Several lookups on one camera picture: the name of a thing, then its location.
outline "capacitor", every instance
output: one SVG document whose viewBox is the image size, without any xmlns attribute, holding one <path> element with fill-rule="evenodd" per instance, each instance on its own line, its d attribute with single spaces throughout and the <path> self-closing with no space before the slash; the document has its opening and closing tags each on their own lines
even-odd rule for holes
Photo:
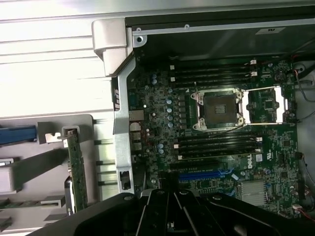
<svg viewBox="0 0 315 236">
<path fill-rule="evenodd" d="M 266 175 L 270 175 L 271 174 L 271 170 L 269 170 L 269 169 L 264 169 L 264 173 L 266 174 Z"/>
</svg>

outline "ram slot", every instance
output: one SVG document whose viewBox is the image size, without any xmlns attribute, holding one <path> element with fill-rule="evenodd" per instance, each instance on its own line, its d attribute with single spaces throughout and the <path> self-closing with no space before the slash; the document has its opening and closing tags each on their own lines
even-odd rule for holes
<svg viewBox="0 0 315 236">
<path fill-rule="evenodd" d="M 220 136 L 214 136 L 213 134 L 198 134 L 194 136 L 184 136 L 184 137 L 178 137 L 175 142 L 191 142 L 191 141 L 196 141 L 196 140 L 225 140 L 225 139 L 231 139 L 231 138 L 253 138 L 255 139 L 256 137 L 259 137 L 260 134 L 257 132 L 233 132 L 233 133 L 225 133 L 221 134 Z"/>
<path fill-rule="evenodd" d="M 200 151 L 183 151 L 177 155 L 178 160 L 188 160 L 194 158 L 210 158 L 221 157 L 229 155 L 241 155 L 241 154 L 255 154 L 260 153 L 257 147 L 241 147 L 241 148 L 226 148 L 222 149 L 204 149 Z"/>
<path fill-rule="evenodd" d="M 253 132 L 180 137 L 174 140 L 178 160 L 260 153 L 262 138 Z"/>
</svg>

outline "metal bracket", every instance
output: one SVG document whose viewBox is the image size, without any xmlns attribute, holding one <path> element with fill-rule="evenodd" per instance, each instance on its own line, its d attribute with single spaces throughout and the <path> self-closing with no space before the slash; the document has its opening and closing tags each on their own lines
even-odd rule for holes
<svg viewBox="0 0 315 236">
<path fill-rule="evenodd" d="M 148 37 L 146 35 L 133 36 L 132 39 L 134 48 L 142 47 L 148 41 Z"/>
<path fill-rule="evenodd" d="M 104 62 L 105 75 L 115 76 L 133 51 L 132 30 L 124 18 L 97 20 L 92 23 L 93 49 Z"/>
</svg>

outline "blue pcie slot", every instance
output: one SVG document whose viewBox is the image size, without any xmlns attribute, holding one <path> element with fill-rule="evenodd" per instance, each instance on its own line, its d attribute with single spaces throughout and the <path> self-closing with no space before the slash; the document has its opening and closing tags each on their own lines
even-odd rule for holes
<svg viewBox="0 0 315 236">
<path fill-rule="evenodd" d="M 198 173 L 179 174 L 179 181 L 198 180 L 203 178 L 224 178 L 225 175 L 232 173 L 233 169 L 227 171 L 208 171 Z"/>
</svg>

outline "black ram slot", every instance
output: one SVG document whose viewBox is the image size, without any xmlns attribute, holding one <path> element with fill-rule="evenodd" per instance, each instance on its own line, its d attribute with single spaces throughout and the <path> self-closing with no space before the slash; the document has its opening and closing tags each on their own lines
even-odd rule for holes
<svg viewBox="0 0 315 236">
<path fill-rule="evenodd" d="M 238 79 L 236 81 L 217 81 L 217 82 L 194 82 L 186 83 L 186 84 L 177 84 L 176 82 L 173 82 L 171 84 L 171 87 L 174 89 L 184 89 L 184 88 L 193 88 L 195 86 L 197 87 L 208 87 L 208 86 L 219 86 L 219 85 L 236 85 L 236 84 L 246 84 L 250 81 L 250 78 L 246 79 Z"/>
<path fill-rule="evenodd" d="M 184 74 L 184 75 L 176 75 L 175 79 L 178 81 L 182 80 L 187 80 L 188 79 L 203 79 L 203 78 L 222 78 L 222 79 L 229 79 L 229 78 L 243 78 L 243 77 L 250 77 L 251 75 L 249 73 L 244 73 L 244 72 L 239 72 L 239 73 L 234 73 L 234 72 L 224 72 L 224 73 L 202 73 L 202 74 Z"/>
<path fill-rule="evenodd" d="M 217 73 L 250 73 L 248 67 L 221 67 L 221 68 L 197 68 L 197 69 L 187 69 L 187 70 L 174 70 L 175 75 L 184 75 L 184 74 L 199 74 L 199 73 L 209 73 L 209 72 L 217 72 Z"/>
<path fill-rule="evenodd" d="M 176 142 L 181 141 L 194 141 L 194 140 L 222 140 L 222 139 L 229 139 L 229 138 L 256 138 L 259 136 L 257 132 L 231 132 L 231 133 L 224 133 L 220 136 L 215 136 L 217 134 L 199 134 L 195 136 L 184 136 L 184 137 L 178 137 Z"/>
<path fill-rule="evenodd" d="M 246 146 L 253 146 L 256 145 L 256 141 L 252 140 L 243 140 L 242 142 L 226 142 L 226 143 L 211 143 L 211 144 L 194 144 L 194 145 L 180 145 L 178 148 L 179 152 L 183 150 L 201 150 L 201 149 L 208 149 L 208 148 L 226 148 L 226 147 L 246 147 Z"/>
<path fill-rule="evenodd" d="M 229 138 L 229 139 L 218 139 L 218 140 L 213 140 L 213 139 L 199 139 L 199 140 L 190 140 L 190 141 L 181 141 L 177 143 L 179 147 L 184 147 L 184 146 L 189 146 L 189 145 L 203 145 L 203 144 L 221 144 L 222 142 L 247 142 L 247 141 L 252 141 L 256 142 L 254 138 L 248 138 L 248 137 L 236 137 L 236 138 Z"/>
<path fill-rule="evenodd" d="M 251 68 L 250 64 L 210 64 L 209 62 L 194 64 L 193 61 L 182 61 L 175 64 L 175 71 L 187 71 L 195 69 L 210 69 L 210 68 Z"/>
<path fill-rule="evenodd" d="M 193 158 L 207 158 L 207 157 L 217 157 L 217 156 L 228 156 L 228 155 L 240 155 L 245 153 L 257 153 L 255 148 L 247 148 L 247 149 L 226 149 L 221 151 L 208 151 L 208 152 L 189 152 L 180 154 L 182 160 L 185 159 L 193 159 Z"/>
<path fill-rule="evenodd" d="M 196 152 L 196 153 L 203 153 L 208 151 L 220 151 L 220 150 L 226 150 L 226 149 L 240 149 L 240 148 L 259 148 L 259 145 L 256 144 L 227 144 L 227 145 L 217 145 L 217 146 L 192 146 L 192 147 L 183 147 L 178 149 L 178 153 L 190 153 L 190 152 Z"/>
<path fill-rule="evenodd" d="M 203 82 L 203 83 L 215 83 L 215 82 L 233 82 L 238 80 L 250 79 L 250 76 L 244 75 L 205 75 L 205 76 L 184 76 L 175 77 L 175 82 L 177 84 L 187 84 L 191 82 Z"/>
</svg>

